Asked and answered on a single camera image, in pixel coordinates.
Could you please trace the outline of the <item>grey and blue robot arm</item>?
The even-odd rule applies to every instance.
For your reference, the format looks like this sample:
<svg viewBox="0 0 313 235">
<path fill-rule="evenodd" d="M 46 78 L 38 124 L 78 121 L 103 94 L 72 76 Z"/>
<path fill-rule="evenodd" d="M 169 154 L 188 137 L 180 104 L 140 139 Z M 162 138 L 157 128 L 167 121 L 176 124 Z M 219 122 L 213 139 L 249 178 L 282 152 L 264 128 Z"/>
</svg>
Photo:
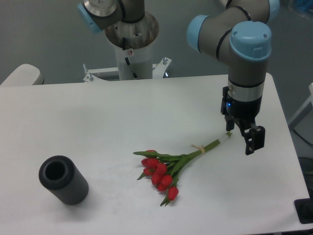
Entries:
<svg viewBox="0 0 313 235">
<path fill-rule="evenodd" d="M 265 129 L 255 123 L 260 111 L 272 33 L 267 23 L 280 8 L 277 0 L 229 0 L 216 17 L 196 16 L 186 39 L 190 47 L 228 66 L 221 113 L 228 131 L 238 126 L 246 154 L 263 148 Z M 90 31 L 104 32 L 115 47 L 120 80 L 151 79 L 151 45 L 159 33 L 156 18 L 142 0 L 84 0 L 78 12 Z"/>
</svg>

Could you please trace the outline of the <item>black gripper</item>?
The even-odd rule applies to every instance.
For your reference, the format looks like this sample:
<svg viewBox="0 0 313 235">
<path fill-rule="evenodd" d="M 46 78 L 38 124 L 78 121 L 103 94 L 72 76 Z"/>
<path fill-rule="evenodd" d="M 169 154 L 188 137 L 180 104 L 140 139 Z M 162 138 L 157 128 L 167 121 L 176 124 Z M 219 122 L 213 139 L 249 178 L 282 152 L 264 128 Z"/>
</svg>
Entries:
<svg viewBox="0 0 313 235">
<path fill-rule="evenodd" d="M 223 87 L 221 114 L 226 121 L 226 131 L 234 129 L 235 123 L 245 139 L 245 154 L 253 154 L 265 145 L 265 128 L 255 123 L 260 112 L 262 96 L 253 101 L 238 101 L 229 95 L 229 87 Z"/>
</svg>

